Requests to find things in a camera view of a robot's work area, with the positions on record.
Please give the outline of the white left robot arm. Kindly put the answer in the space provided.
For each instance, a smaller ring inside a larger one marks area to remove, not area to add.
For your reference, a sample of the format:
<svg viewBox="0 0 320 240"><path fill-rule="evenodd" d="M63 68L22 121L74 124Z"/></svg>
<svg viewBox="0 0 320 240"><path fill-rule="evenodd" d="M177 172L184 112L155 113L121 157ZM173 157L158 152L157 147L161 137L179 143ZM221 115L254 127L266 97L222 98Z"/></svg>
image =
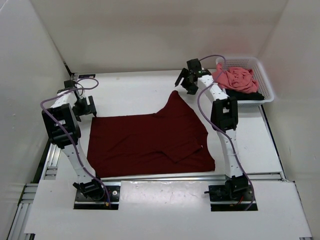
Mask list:
<svg viewBox="0 0 320 240"><path fill-rule="evenodd" d="M93 97L80 94L77 88L61 89L57 96L42 101L40 106L50 142L62 150L75 171L77 180L73 186L86 198L96 202L105 200L105 187L80 143L81 116L97 116Z"/></svg>

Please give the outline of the dark red t-shirt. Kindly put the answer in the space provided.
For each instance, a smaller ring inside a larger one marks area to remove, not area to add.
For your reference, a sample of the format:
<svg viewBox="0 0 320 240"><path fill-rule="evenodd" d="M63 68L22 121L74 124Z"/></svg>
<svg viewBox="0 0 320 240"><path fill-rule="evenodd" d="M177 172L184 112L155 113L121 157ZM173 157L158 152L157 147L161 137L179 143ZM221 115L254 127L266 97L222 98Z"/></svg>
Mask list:
<svg viewBox="0 0 320 240"><path fill-rule="evenodd" d="M174 90L156 113L94 117L87 159L101 178L210 172L208 132Z"/></svg>

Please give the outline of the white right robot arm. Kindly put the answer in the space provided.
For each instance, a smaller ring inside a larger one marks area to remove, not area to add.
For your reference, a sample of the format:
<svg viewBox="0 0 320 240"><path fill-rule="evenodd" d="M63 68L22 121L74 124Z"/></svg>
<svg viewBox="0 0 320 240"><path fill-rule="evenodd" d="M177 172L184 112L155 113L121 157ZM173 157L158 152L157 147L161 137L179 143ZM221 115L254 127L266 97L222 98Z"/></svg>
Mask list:
<svg viewBox="0 0 320 240"><path fill-rule="evenodd" d="M237 99L228 96L218 86L218 78L214 78L208 69L203 68L199 59L191 59L186 64L187 67L181 70L174 85L181 85L189 95L195 95L200 90L197 97L198 109L217 132L224 157L225 184L209 193L225 201L240 200L249 189L249 181L238 154Z"/></svg>

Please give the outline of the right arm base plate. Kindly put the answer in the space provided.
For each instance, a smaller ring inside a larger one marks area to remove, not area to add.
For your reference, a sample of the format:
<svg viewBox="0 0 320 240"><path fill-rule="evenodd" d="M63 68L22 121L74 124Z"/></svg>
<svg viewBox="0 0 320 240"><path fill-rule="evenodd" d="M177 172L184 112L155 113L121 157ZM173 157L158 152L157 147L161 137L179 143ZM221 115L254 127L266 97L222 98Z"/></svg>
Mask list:
<svg viewBox="0 0 320 240"><path fill-rule="evenodd" d="M210 210L212 212L258 211L251 185L245 190L234 193L232 196L227 193L224 185L209 185L204 194L209 196Z"/></svg>

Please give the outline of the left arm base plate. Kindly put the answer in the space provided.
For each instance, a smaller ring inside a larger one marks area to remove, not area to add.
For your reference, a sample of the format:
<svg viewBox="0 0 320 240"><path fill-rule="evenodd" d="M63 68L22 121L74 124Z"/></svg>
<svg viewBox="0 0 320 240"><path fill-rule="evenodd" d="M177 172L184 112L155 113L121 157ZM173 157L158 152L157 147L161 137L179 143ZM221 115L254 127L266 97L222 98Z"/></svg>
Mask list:
<svg viewBox="0 0 320 240"><path fill-rule="evenodd" d="M75 210L118 210L121 195L120 185L107 185L106 189L109 194L107 196L105 189L94 181L86 183L81 187L74 182L76 188L73 208Z"/></svg>

